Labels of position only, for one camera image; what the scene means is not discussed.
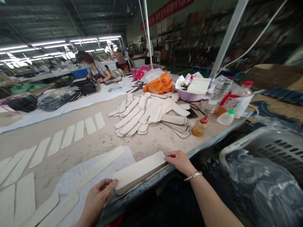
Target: ceiling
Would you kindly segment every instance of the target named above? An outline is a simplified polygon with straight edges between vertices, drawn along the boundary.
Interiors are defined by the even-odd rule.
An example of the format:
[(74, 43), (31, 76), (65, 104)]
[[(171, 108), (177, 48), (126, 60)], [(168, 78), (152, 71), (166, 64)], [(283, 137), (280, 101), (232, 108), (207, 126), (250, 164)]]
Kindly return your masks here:
[(41, 41), (123, 35), (138, 0), (5, 0), (0, 47)]

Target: green cap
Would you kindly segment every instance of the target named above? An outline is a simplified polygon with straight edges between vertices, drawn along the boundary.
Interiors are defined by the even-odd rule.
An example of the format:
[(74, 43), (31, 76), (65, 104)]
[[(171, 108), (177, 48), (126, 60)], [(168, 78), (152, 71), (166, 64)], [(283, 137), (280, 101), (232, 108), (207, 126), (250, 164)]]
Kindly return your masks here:
[(231, 114), (235, 114), (235, 111), (234, 110), (229, 110), (228, 115), (231, 115)]

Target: white plastic basket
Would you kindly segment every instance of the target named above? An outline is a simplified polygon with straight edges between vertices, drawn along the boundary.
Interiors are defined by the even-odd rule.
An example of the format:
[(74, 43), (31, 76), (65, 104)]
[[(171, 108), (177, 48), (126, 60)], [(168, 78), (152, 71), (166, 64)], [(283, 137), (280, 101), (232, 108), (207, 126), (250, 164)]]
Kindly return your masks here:
[(277, 131), (272, 127), (262, 127), (248, 134), (220, 152), (220, 162), (229, 173), (226, 155), (246, 149), (248, 154), (258, 158), (268, 158), (285, 167), (300, 184), (303, 184), (303, 137), (289, 131)]

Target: red banner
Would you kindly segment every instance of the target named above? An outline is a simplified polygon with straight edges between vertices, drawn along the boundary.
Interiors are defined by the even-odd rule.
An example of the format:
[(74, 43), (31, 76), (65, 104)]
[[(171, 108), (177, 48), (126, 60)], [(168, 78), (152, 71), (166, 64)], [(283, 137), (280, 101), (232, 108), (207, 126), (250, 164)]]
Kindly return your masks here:
[[(193, 4), (194, 0), (171, 0), (166, 3), (162, 8), (148, 17), (148, 25), (151, 27), (159, 21), (165, 19), (166, 17), (175, 14), (176, 12), (188, 7)], [(141, 31), (144, 31), (143, 22), (140, 24)]]

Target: red cap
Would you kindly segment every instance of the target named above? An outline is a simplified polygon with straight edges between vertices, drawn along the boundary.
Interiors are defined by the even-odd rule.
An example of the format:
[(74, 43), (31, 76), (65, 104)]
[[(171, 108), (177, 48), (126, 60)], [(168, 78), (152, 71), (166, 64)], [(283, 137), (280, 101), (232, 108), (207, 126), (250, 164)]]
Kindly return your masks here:
[(205, 117), (204, 118), (201, 118), (200, 119), (200, 122), (202, 123), (202, 124), (207, 124), (207, 122), (208, 122), (208, 115), (209, 115), (209, 111), (207, 112), (207, 114), (205, 115)]
[(251, 87), (253, 85), (253, 81), (244, 81), (243, 85), (245, 87)]

